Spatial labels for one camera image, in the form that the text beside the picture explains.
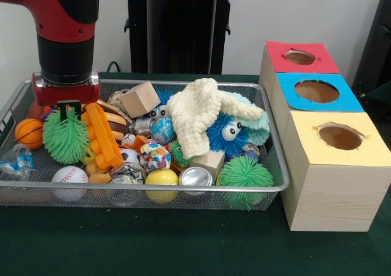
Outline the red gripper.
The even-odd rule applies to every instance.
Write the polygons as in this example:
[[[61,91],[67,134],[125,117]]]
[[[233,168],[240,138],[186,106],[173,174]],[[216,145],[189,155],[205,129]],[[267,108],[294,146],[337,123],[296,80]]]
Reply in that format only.
[[[81,103],[89,104],[97,101],[100,94],[99,85],[70,87],[37,87],[33,86],[35,98],[40,106],[56,105],[60,111],[60,120],[67,119],[68,101],[75,110],[78,120],[81,119]]]

